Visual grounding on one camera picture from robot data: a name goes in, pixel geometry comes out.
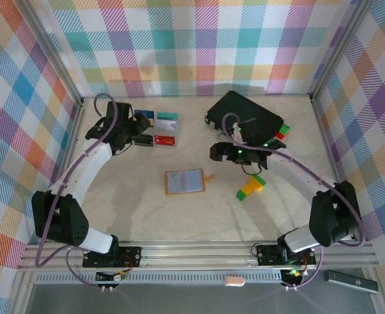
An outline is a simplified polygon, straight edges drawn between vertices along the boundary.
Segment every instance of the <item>yellow block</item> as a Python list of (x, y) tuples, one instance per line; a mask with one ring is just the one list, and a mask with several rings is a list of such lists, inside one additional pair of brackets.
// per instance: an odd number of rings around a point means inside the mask
[(256, 180), (253, 177), (250, 177), (249, 183), (246, 184), (246, 186), (244, 186), (241, 190), (246, 195), (249, 195), (253, 191), (260, 191), (260, 190), (262, 190), (262, 188), (263, 188), (263, 185), (258, 180)]

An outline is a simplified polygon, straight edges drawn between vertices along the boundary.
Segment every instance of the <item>eraser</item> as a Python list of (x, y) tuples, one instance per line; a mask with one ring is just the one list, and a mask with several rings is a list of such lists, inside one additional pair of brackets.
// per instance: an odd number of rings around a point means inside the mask
[(246, 283), (246, 279), (243, 277), (230, 277), (227, 276), (224, 279), (224, 285), (225, 286), (231, 286), (231, 287), (243, 287)]

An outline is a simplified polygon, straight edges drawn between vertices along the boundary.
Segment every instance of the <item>card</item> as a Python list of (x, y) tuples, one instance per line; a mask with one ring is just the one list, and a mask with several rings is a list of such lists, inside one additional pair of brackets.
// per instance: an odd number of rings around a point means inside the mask
[(156, 141), (156, 145), (165, 145), (165, 146), (176, 145), (176, 139), (174, 136), (155, 135), (154, 140)]

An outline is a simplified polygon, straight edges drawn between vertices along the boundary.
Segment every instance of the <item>ventilated metal strip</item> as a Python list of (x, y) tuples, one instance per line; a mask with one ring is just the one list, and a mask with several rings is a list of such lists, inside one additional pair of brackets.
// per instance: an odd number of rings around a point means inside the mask
[[(89, 282), (95, 281), (94, 271), (84, 271), (80, 276)], [(200, 284), (222, 285), (227, 276), (243, 277), (247, 283), (278, 283), (281, 281), (280, 270), (257, 271), (133, 271), (127, 279), (120, 282), (128, 283), (165, 283), (165, 284)], [(80, 283), (69, 271), (45, 271), (38, 273), (36, 285), (75, 284)]]

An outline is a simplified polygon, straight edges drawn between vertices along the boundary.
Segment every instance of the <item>metal frame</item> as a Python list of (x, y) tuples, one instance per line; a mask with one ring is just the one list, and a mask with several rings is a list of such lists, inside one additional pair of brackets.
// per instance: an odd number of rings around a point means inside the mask
[(314, 117), (316, 118), (318, 129), (320, 130), (320, 136), (322, 137), (324, 148), (326, 149), (327, 161), (329, 162), (331, 173), (333, 175), (333, 178), (336, 180), (336, 182), (340, 182), (341, 178), (339, 176), (339, 172), (337, 171), (336, 163), (333, 159), (333, 153), (331, 151), (331, 147), (327, 141), (326, 129), (322, 124), (321, 115), (318, 112), (317, 102), (314, 100), (314, 98), (311, 99), (311, 105), (312, 105), (312, 110), (314, 112)]
[[(274, 241), (257, 241), (263, 245), (276, 245)], [(129, 242), (123, 246), (142, 247), (140, 267), (134, 271), (148, 270), (290, 270), (291, 265), (258, 266), (258, 261), (250, 252), (255, 241), (174, 241), (174, 242)], [(61, 247), (60, 243), (47, 243), (42, 252), (46, 258)], [(38, 245), (28, 245), (21, 260), (19, 271), (65, 271), (65, 251), (59, 252), (45, 267), (34, 266)], [(378, 260), (370, 243), (362, 247), (332, 245), (324, 248), (324, 268), (377, 267)], [(95, 268), (82, 268), (83, 255), (80, 251), (71, 252), (71, 265), (78, 271), (92, 271)], [(118, 268), (101, 268), (102, 271), (117, 271)]]
[(83, 97), (80, 95), (76, 84), (73, 82), (66, 66), (63, 64), (63, 61), (54, 47), (50, 36), (48, 36), (44, 26), (39, 20), (32, 4), (29, 0), (14, 0), (14, 2), (22, 16), (25, 18), (25, 21), (28, 23), (29, 28), (34, 33), (37, 42), (40, 44), (42, 50), (53, 65), (53, 68), (56, 70), (59, 78), (64, 82), (66, 88), (72, 94), (78, 105), (81, 106)]
[(73, 155), (75, 154), (77, 142), (79, 141), (80, 129), (82, 128), (85, 114), (86, 114), (86, 108), (84, 105), (79, 106), (76, 109), (72, 131), (69, 136), (69, 142), (66, 145), (65, 155), (62, 163), (60, 164), (58, 176), (55, 179), (59, 179), (65, 173), (66, 169), (69, 168), (72, 162)]
[(373, 0), (359, 0), (359, 3), (355, 8), (348, 25), (346, 25), (343, 31), (342, 37), (336, 45), (335, 51), (333, 52), (330, 60), (327, 62), (323, 74), (317, 82), (317, 85), (314, 87), (314, 91), (312, 93), (313, 99), (317, 99), (323, 92), (324, 88), (327, 85), (327, 82), (329, 81), (331, 75), (336, 69), (337, 64), (346, 52), (350, 43), (352, 42), (352, 39), (354, 38), (357, 29), (361, 25), (363, 18), (367, 14), (368, 10), (371, 8), (373, 2)]
[[(246, 273), (249, 276), (266, 271), (289, 270), (290, 265), (283, 266), (258, 266), (257, 258), (250, 252), (255, 241), (162, 241), (162, 242), (129, 242), (121, 243), (124, 246), (142, 247), (142, 260), (139, 268), (132, 270), (131, 275), (154, 274), (159, 271), (212, 271), (213, 273)], [(276, 244), (274, 241), (260, 241), (263, 245)], [(42, 252), (42, 258), (46, 258), (54, 250), (59, 248), (59, 243), (47, 243)], [(18, 268), (18, 273), (12, 287), (12, 301), (8, 313), (25, 313), (28, 306), (32, 288), (43, 276), (62, 275), (53, 283), (77, 283), (68, 280), (70, 272), (65, 262), (66, 251), (59, 252), (56, 257), (43, 268), (34, 265), (38, 245), (28, 245), (24, 257)], [(378, 260), (371, 243), (367, 242), (362, 247), (352, 248), (343, 245), (333, 245), (324, 248), (324, 263), (322, 269), (339, 268), (363, 268), (366, 278), (380, 280), (380, 274), (376, 271)], [(83, 255), (80, 251), (72, 251), (70, 263), (75, 271), (83, 278), (92, 277), (95, 268), (82, 268)], [(116, 268), (100, 269), (101, 271), (117, 271)], [(383, 296), (373, 296), (374, 306), (379, 306), (379, 313), (385, 313), (385, 301)]]

